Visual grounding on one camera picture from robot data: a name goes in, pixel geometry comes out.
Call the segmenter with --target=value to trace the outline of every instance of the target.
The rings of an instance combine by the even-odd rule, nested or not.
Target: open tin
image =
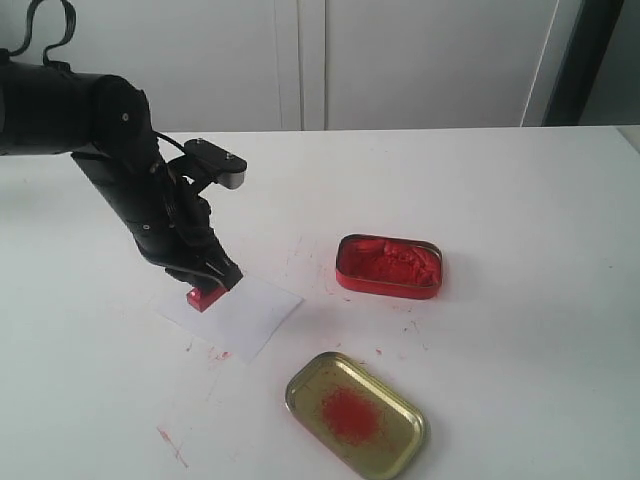
[[[442,285],[442,252],[418,240],[348,235],[338,247],[336,279],[348,290],[425,300]]]
[[[370,480],[398,475],[428,436],[420,411],[346,355],[326,352],[289,382],[293,416]]]

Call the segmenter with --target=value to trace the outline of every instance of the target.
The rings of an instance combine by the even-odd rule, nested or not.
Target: black robotic arm
[[[154,132],[144,92],[123,78],[78,74],[49,60],[49,50],[73,36],[75,10],[67,0],[65,36],[45,49],[43,65],[14,62],[29,46],[42,1],[29,6],[22,47],[0,49],[0,156],[71,152],[149,262],[205,295],[230,290],[242,273],[215,236],[199,193],[212,182],[239,187],[246,162],[202,139],[182,146]],[[158,138],[183,155],[166,163]]]

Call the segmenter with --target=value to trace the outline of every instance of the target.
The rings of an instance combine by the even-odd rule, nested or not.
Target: red object
[[[357,391],[338,387],[322,400],[322,419],[336,437],[353,446],[373,440],[380,412]]]
[[[349,235],[338,248],[336,279],[358,292],[432,298],[442,284],[442,253],[428,242]]]
[[[194,288],[187,293],[187,302],[202,313],[225,293],[227,293],[227,289],[224,287],[218,287],[207,294],[203,294],[199,288]]]

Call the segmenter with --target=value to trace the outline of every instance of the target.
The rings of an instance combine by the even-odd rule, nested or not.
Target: red paste
[[[428,287],[440,282],[440,261],[430,251],[408,243],[354,239],[340,255],[340,271],[350,277]]]
[[[358,446],[372,440],[380,426],[375,405],[356,391],[338,387],[322,401],[322,418],[331,433]]]

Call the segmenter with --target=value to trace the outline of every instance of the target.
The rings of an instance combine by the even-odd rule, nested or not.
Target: sheet of paper
[[[187,303],[185,294],[161,302],[158,313],[247,363],[302,302],[297,295],[251,275],[202,313]]]

